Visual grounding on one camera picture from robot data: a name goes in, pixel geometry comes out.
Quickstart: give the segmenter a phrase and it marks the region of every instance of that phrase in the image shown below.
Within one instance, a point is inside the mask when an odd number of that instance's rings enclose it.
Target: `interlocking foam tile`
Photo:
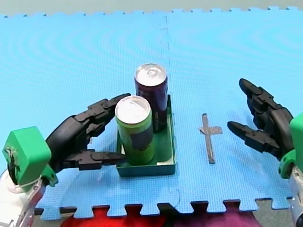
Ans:
[[[110,206],[108,215],[122,216],[128,204],[142,204],[143,215],[158,214],[158,203],[190,213],[196,201],[209,202],[209,212],[225,211],[226,200],[255,210],[255,199],[263,198],[271,198],[275,209],[287,208],[290,192],[277,173],[278,162],[244,146],[226,124],[253,127],[238,87],[241,77],[265,87],[294,115],[302,111],[295,102],[303,94],[302,20],[296,8],[0,18],[0,144],[10,130],[32,125],[47,137],[91,103],[134,94],[140,64],[157,62],[169,72],[176,173],[120,178],[114,166],[63,170],[37,206],[44,209],[42,218],[58,219],[64,207],[76,207],[75,217],[89,218],[93,206],[104,205]],[[223,129],[212,136],[214,165],[208,164],[198,131],[202,113]],[[113,120],[90,147],[115,151],[115,137]],[[0,166],[6,167],[2,157]]]

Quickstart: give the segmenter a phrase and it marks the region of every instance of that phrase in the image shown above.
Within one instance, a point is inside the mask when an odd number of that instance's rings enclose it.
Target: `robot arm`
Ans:
[[[294,118],[265,89],[245,79],[240,79],[239,85],[247,96],[247,104],[258,129],[253,130],[237,122],[228,122],[227,126],[245,141],[245,145],[259,152],[268,152],[280,161],[279,174],[289,179],[293,196],[291,211],[294,222],[296,227],[303,227],[303,114]]]
[[[68,117],[44,140],[37,127],[14,130],[3,148],[8,163],[0,178],[0,227],[30,227],[35,206],[45,187],[58,183],[56,173],[65,168],[100,169],[126,161],[122,154],[88,149],[91,137],[99,136],[115,116],[124,94],[103,99],[78,115]]]

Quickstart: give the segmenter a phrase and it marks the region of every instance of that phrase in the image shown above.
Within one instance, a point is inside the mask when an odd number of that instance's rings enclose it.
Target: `green tray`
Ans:
[[[172,175],[175,173],[176,156],[174,143],[173,119],[171,114],[171,101],[168,95],[167,101],[167,127],[161,132],[154,134],[156,144],[156,153],[154,158],[146,165],[133,166],[129,163],[117,165],[120,177],[132,176],[155,176],[155,175]],[[120,136],[117,136],[117,153],[124,154]]]

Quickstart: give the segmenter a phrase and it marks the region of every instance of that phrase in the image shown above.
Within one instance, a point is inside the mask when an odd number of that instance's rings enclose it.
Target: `dark purple can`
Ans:
[[[136,93],[145,98],[152,113],[154,133],[160,132],[167,125],[167,74],[160,65],[149,63],[140,66],[135,75]]]

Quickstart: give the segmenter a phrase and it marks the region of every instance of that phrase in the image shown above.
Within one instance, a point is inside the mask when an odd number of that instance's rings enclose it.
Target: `purple fabric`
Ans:
[[[235,204],[226,204],[226,208],[222,214],[198,211],[177,220],[174,227],[262,227],[252,212],[240,212]]]

